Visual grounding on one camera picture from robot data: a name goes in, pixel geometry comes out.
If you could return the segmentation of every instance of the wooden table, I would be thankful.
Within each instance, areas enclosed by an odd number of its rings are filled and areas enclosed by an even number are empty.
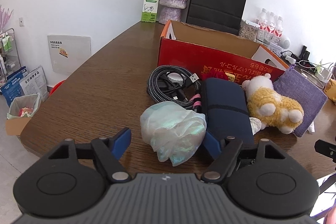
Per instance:
[[[146,93],[146,85],[150,72],[157,66],[162,29],[159,23],[139,22],[86,61],[41,105],[21,134],[23,145],[41,156],[65,138],[90,142],[129,127],[132,142],[120,162],[130,173],[201,174],[210,163],[201,152],[172,167],[169,160],[159,162],[141,138],[139,117],[154,103]],[[335,164],[316,153],[314,143],[318,139],[335,143],[335,116],[336,106],[328,100],[315,120],[316,133],[296,138],[267,128],[254,139],[273,140],[319,178],[333,172]]]

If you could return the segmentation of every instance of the plush sheep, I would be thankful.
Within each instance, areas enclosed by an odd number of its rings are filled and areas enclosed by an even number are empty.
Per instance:
[[[272,126],[284,134],[292,133],[302,123],[303,109],[296,100],[274,91],[270,77],[266,73],[241,85],[246,93],[248,111],[261,120],[261,129]]]

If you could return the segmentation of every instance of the red stool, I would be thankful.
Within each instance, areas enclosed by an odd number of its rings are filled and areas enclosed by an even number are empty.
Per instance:
[[[65,80],[63,80],[63,81],[59,82],[58,84],[56,84],[56,85],[52,88],[52,90],[50,91],[49,96],[51,96],[51,95],[55,92],[55,90],[57,90],[58,87],[59,87],[64,81],[65,81]]]

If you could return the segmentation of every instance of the blue package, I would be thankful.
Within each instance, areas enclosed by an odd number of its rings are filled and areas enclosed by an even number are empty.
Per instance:
[[[14,100],[15,97],[24,95],[20,86],[20,80],[24,78],[24,74],[27,74],[26,67],[22,67],[21,69],[19,69],[18,73],[10,78],[8,82],[0,88],[8,106],[11,105],[11,102]]]
[[[27,72],[27,68],[26,66],[21,67],[19,70],[13,72],[12,74],[8,75],[6,77],[7,81],[9,81],[9,79],[13,78],[16,74],[18,74],[19,72],[22,72],[23,76],[27,76],[28,72]]]

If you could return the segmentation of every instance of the white power adapter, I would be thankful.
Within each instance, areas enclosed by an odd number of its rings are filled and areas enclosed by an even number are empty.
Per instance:
[[[286,56],[285,59],[291,63],[291,64],[295,64],[296,63],[296,59],[294,59],[293,57],[290,56]]]
[[[323,68],[323,71],[321,73],[317,73],[316,77],[323,83],[328,83],[331,78],[332,72],[328,71],[328,69]]]

